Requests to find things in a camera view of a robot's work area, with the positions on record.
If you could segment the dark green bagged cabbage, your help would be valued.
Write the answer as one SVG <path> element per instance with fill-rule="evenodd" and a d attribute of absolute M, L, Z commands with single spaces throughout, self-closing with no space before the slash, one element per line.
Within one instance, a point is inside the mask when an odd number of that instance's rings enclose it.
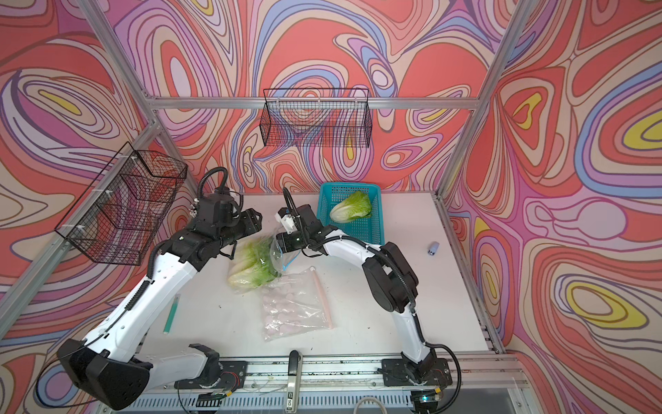
<path fill-rule="evenodd" d="M 272 264 L 272 239 L 259 237 L 242 241 L 234 255 L 227 282 L 238 292 L 264 286 L 280 276 Z"/>

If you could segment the light green chinese cabbage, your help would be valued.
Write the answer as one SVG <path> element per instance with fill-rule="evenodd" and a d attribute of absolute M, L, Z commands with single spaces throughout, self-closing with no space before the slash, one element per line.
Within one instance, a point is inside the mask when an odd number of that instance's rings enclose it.
<path fill-rule="evenodd" d="M 331 210 L 329 218 L 338 224 L 349 224 L 371 215 L 372 203 L 369 196 L 363 191 L 355 191 Z"/>

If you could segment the pink-zip clear zip-top bag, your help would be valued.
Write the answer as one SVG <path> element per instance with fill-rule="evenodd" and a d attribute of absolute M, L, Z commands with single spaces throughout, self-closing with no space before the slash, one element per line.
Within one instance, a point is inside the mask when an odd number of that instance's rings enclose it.
<path fill-rule="evenodd" d="M 333 329 L 329 303 L 314 267 L 285 274 L 259 289 L 266 342 Z"/>

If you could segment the blue-zip clear zip-top bag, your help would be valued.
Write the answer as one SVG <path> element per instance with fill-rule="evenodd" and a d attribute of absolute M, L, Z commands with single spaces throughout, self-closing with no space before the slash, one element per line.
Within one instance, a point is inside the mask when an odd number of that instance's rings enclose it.
<path fill-rule="evenodd" d="M 253 291 L 286 273 L 299 251 L 286 253 L 276 234 L 256 236 L 239 242 L 229 267 L 227 283 L 236 293 Z"/>

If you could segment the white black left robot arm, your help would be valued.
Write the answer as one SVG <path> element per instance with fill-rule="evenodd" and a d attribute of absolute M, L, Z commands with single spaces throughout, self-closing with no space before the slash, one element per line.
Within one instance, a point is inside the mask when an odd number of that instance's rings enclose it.
<path fill-rule="evenodd" d="M 209 260 L 261 229 L 260 212 L 244 209 L 230 193 L 201 196 L 195 217 L 154 248 L 146 276 L 112 314 L 83 340 L 61 345 L 58 361 L 72 384 L 115 411 L 170 383 L 215 387 L 222 364 L 210 347 L 193 343 L 183 352 L 152 357 L 139 357 L 136 350 L 158 315 Z"/>

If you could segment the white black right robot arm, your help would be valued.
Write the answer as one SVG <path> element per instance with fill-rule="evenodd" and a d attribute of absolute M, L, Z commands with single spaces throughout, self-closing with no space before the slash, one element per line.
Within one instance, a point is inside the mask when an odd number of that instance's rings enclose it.
<path fill-rule="evenodd" d="M 423 385 L 434 376 L 441 387 L 461 384 L 461 371 L 454 379 L 448 361 L 437 356 L 445 350 L 454 364 L 458 358 L 443 344 L 426 341 L 417 316 L 419 279 L 395 243 L 377 245 L 346 234 L 334 225 L 324 225 L 309 205 L 296 206 L 290 196 L 276 214 L 284 232 L 276 236 L 279 253 L 312 253 L 314 257 L 334 257 L 358 267 L 367 280 L 373 299 L 393 321 L 402 344 L 403 379 Z"/>

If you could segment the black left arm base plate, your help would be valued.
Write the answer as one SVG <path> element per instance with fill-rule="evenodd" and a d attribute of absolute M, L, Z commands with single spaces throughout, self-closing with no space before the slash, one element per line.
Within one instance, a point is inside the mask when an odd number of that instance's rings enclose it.
<path fill-rule="evenodd" d="M 174 387 L 178 390 L 222 390 L 235 392 L 244 387 L 248 362 L 220 361 L 218 368 L 204 369 L 196 379 L 176 381 Z"/>

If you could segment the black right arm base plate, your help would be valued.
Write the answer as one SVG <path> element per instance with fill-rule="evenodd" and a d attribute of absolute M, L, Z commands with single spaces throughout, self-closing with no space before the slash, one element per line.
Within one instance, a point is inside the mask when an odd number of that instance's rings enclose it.
<path fill-rule="evenodd" d="M 454 383 L 444 358 L 416 364 L 400 359 L 384 359 L 378 373 L 386 386 L 432 386 L 445 389 Z"/>

